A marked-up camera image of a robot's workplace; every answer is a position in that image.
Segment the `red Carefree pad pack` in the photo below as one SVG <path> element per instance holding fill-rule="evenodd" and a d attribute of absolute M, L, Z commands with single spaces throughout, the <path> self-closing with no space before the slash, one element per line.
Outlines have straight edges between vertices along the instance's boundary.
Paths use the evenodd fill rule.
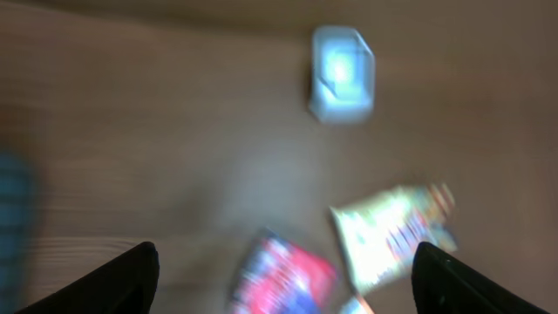
<path fill-rule="evenodd" d="M 316 314 L 337 283 L 328 260 L 264 229 L 234 273 L 227 312 Z"/>

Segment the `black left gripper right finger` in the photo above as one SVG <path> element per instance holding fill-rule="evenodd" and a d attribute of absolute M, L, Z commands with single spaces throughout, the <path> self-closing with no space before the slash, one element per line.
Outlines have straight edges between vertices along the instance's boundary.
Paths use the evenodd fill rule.
<path fill-rule="evenodd" d="M 548 314 L 429 242 L 412 264 L 418 314 Z"/>

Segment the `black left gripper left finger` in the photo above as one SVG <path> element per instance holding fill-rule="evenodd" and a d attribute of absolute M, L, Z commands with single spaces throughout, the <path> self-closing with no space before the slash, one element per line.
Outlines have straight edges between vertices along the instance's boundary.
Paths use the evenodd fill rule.
<path fill-rule="evenodd" d="M 142 242 L 17 314 L 148 314 L 159 275 L 155 245 Z"/>

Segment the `Kleenex tissue pack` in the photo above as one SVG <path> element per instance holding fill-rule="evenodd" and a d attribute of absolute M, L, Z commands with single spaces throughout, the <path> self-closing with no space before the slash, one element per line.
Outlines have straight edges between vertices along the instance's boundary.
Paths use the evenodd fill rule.
<path fill-rule="evenodd" d="M 354 296 L 344 304 L 338 314 L 375 314 L 363 297 Z"/>

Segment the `grey plastic basket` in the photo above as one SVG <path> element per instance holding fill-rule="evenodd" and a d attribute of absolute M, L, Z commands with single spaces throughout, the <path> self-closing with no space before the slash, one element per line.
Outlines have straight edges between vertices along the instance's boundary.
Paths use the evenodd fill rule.
<path fill-rule="evenodd" d="M 13 313 L 24 290 L 26 250 L 35 208 L 35 181 L 27 164 L 1 153 L 1 312 Z"/>

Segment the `yellow wet wipes pack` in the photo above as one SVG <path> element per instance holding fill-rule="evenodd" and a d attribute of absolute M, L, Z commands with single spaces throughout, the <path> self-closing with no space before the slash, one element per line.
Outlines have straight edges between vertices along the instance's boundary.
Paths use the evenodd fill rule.
<path fill-rule="evenodd" d="M 455 208 L 445 183 L 399 186 L 341 208 L 330 209 L 350 283 L 365 295 L 406 275 L 418 245 L 457 250 L 446 229 Z"/>

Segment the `white barcode scanner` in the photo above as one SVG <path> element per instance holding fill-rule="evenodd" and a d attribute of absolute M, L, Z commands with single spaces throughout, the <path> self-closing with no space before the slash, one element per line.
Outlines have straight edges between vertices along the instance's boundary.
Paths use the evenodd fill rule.
<path fill-rule="evenodd" d="M 374 108 L 376 59 L 354 28 L 321 26 L 311 43 L 310 111 L 325 124 L 356 124 Z"/>

